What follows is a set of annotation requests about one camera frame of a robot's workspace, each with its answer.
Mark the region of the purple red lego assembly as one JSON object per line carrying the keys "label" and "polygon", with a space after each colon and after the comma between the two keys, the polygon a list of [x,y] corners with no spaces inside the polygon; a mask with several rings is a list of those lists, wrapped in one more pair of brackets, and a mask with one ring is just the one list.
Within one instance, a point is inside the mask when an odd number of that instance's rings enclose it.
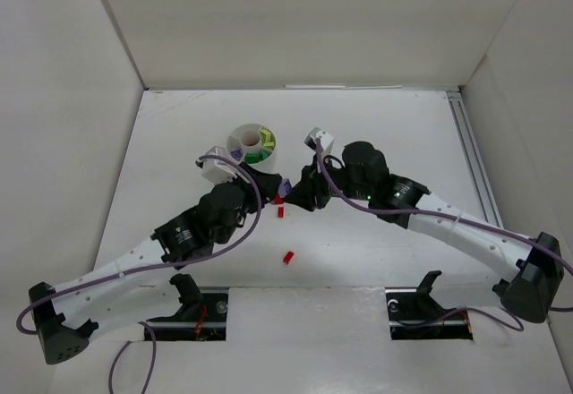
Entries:
{"label": "purple red lego assembly", "polygon": [[290,180],[288,178],[283,178],[278,187],[278,191],[273,202],[277,205],[283,204],[285,198],[290,194],[291,191],[292,191],[292,185]]}

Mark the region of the green square lego brick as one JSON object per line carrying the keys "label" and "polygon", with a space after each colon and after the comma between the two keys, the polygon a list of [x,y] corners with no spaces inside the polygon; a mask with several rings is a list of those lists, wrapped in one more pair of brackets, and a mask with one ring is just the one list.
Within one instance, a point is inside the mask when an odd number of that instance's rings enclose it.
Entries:
{"label": "green square lego brick", "polygon": [[261,155],[257,153],[247,153],[244,162],[247,164],[256,164],[261,160]]}

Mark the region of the purple square lego brick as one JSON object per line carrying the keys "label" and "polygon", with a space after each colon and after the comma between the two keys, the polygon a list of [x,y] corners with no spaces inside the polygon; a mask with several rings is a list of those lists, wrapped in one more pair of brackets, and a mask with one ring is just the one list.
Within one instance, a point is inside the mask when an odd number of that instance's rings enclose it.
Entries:
{"label": "purple square lego brick", "polygon": [[232,150],[230,152],[230,155],[235,159],[235,160],[240,160],[243,156],[243,153],[241,152],[240,149],[238,150]]}

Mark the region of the yellow-green lego brick large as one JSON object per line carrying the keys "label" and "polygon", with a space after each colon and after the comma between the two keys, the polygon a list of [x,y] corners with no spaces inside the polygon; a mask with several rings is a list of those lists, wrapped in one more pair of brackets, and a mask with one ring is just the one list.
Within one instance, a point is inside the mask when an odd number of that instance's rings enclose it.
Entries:
{"label": "yellow-green lego brick large", "polygon": [[261,136],[261,146],[268,150],[274,150],[276,147],[276,139],[273,132],[267,128],[259,130]]}

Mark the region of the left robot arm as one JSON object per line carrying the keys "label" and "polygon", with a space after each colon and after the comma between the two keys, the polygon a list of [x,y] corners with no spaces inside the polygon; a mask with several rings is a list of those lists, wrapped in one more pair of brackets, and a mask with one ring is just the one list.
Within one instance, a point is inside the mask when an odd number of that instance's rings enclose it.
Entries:
{"label": "left robot arm", "polygon": [[191,316],[203,297],[186,268],[234,250],[234,239],[248,215],[261,217],[283,181],[245,163],[236,176],[213,186],[190,209],[156,228],[139,245],[116,260],[72,281],[52,286],[39,282],[28,292],[17,328],[35,335],[48,365],[83,352],[97,338],[122,327],[158,317]]}

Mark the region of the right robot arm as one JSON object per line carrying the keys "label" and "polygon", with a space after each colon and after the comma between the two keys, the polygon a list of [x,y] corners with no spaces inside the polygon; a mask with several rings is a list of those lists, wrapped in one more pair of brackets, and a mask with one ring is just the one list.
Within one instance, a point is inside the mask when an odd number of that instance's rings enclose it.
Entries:
{"label": "right robot arm", "polygon": [[306,138],[314,156],[288,203],[314,211],[338,197],[356,210],[436,239],[498,274],[492,291],[505,310],[532,323],[547,319],[566,268],[556,237],[524,236],[465,214],[425,185],[390,173],[383,153],[366,141],[347,144],[334,167],[332,143],[324,133]]}

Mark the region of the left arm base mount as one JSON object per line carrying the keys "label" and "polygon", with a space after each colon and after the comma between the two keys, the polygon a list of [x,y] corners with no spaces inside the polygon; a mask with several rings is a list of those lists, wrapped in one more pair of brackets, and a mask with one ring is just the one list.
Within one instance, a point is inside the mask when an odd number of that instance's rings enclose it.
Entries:
{"label": "left arm base mount", "polygon": [[169,284],[177,291],[175,313],[146,321],[157,341],[214,342],[227,338],[228,288],[200,289],[190,274],[177,274]]}

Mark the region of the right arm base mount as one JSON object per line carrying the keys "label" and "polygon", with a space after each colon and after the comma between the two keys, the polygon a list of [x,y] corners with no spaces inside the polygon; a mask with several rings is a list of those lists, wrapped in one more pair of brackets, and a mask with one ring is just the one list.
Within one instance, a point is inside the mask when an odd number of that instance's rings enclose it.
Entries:
{"label": "right arm base mount", "polygon": [[473,340],[466,312],[451,314],[431,297],[440,270],[429,271],[415,287],[387,287],[385,297],[392,340]]}

